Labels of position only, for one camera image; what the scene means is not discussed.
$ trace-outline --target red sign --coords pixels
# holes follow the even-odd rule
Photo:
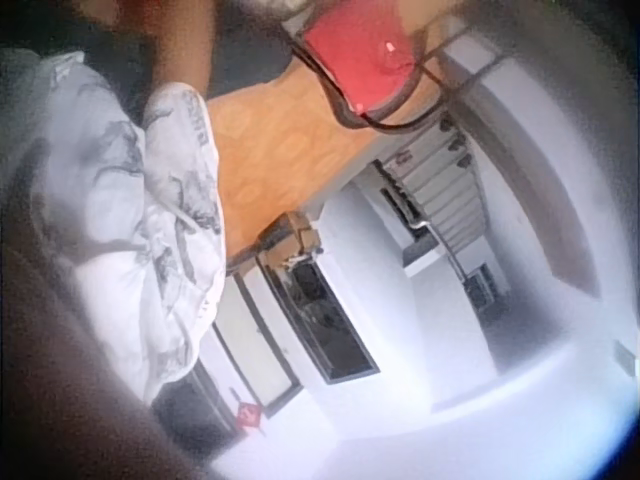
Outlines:
[[[236,422],[238,422],[238,426],[240,427],[259,428],[261,416],[262,407],[253,403],[240,402]]]

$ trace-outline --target dark pants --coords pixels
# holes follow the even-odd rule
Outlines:
[[[0,45],[39,55],[85,52],[88,66],[104,76],[135,122],[151,93],[153,46],[142,35],[108,31],[44,0],[14,0],[0,17]],[[291,51],[277,25],[258,25],[237,5],[220,2],[216,48],[207,98],[278,78]]]

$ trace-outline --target wooden floor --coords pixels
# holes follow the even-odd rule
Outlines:
[[[406,117],[434,93],[434,85],[424,80],[395,117]],[[315,75],[295,60],[274,82],[208,106],[220,152],[229,256],[322,189],[376,135],[340,126]]]

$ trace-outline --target staircase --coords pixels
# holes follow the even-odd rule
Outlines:
[[[482,236],[485,211],[466,138],[444,115],[408,145],[374,166],[395,190],[409,223],[428,219],[454,253]]]

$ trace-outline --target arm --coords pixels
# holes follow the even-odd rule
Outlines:
[[[153,83],[191,85],[204,94],[211,75],[216,0],[167,0],[158,12]]]

